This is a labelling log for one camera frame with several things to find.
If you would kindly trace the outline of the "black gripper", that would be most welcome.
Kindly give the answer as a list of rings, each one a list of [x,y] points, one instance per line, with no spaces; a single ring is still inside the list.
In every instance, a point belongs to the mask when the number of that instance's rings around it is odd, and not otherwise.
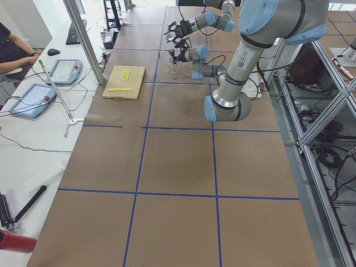
[[[179,43],[182,36],[187,36],[192,33],[192,29],[188,20],[181,20],[180,25],[173,21],[168,25],[167,31],[164,33],[167,43]]]
[[[180,50],[178,57],[170,58],[174,67],[178,66],[178,62],[190,62],[190,45],[187,42],[188,38],[179,40],[174,45],[174,50]]]

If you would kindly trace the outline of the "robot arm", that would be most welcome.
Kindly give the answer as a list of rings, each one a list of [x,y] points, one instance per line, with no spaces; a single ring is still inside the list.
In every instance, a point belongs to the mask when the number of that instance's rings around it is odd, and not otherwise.
[[[203,1],[204,7],[214,7],[222,11],[221,15],[205,10],[202,14],[191,19],[182,19],[179,24],[173,21],[169,26],[166,36],[167,43],[178,43],[193,32],[200,31],[210,26],[224,32],[231,32],[235,26],[233,13],[236,7],[242,6],[244,1]]]
[[[259,60],[271,55],[277,39],[285,45],[302,45],[322,38],[327,30],[329,1],[203,1],[217,8],[220,15],[205,11],[192,19],[172,22],[164,34],[168,42],[180,49],[169,50],[171,62],[192,63],[192,79],[215,78],[218,88],[204,99],[207,120],[240,121],[251,110],[251,101],[242,92]],[[241,41],[229,66],[209,65],[206,46],[190,47],[188,35],[210,26],[231,32],[238,26]]]

